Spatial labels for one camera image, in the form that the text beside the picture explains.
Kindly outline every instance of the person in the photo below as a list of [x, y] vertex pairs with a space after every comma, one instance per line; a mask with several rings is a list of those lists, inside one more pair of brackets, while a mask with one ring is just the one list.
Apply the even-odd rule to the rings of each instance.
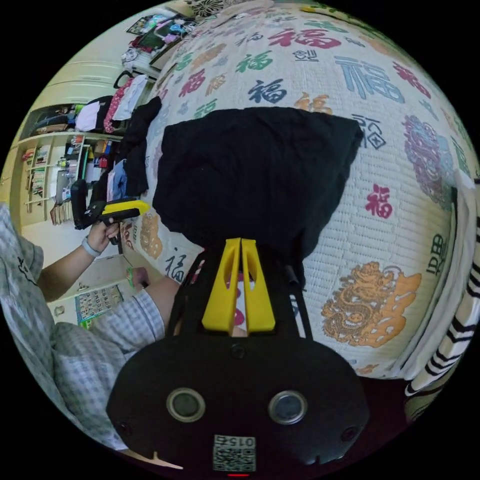
[[[87, 245], [43, 268], [42, 249], [17, 234], [7, 206], [0, 203], [1, 307], [28, 369], [80, 430], [115, 451], [175, 467], [128, 450], [106, 406], [127, 360], [165, 336], [179, 284], [162, 277], [94, 319], [88, 330], [72, 323], [55, 324], [47, 305], [64, 295], [118, 234], [118, 224], [110, 223], [93, 225]], [[234, 335], [244, 335], [243, 330], [236, 329]]]

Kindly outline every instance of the hand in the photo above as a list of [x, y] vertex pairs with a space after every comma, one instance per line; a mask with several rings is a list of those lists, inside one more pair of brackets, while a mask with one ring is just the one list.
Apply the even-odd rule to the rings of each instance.
[[97, 252], [102, 253], [109, 244], [111, 238], [116, 237], [119, 233], [120, 226], [114, 223], [114, 219], [110, 218], [111, 225], [106, 226], [104, 222], [99, 222], [90, 228], [88, 234], [88, 244]]

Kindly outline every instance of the pillow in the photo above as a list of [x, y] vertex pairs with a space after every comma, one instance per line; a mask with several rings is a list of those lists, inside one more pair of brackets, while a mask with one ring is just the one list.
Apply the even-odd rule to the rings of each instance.
[[232, 5], [243, 4], [251, 2], [252, 0], [186, 0], [190, 5], [193, 14], [196, 17], [209, 17], [215, 12], [224, 10]]

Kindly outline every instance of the camera lens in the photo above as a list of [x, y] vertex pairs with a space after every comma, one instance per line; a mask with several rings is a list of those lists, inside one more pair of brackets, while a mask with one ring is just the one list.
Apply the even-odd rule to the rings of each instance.
[[294, 390], [277, 393], [268, 405], [270, 418], [280, 425], [292, 425], [299, 422], [307, 413], [307, 400]]
[[166, 408], [179, 422], [196, 422], [205, 413], [205, 401], [191, 388], [177, 388], [168, 395]]

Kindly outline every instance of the poster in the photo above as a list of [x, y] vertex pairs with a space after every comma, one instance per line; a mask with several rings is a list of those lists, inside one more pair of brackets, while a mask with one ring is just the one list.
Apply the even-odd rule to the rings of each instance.
[[118, 285], [99, 288], [75, 297], [75, 309], [78, 325], [89, 329], [92, 319], [116, 307], [124, 298]]

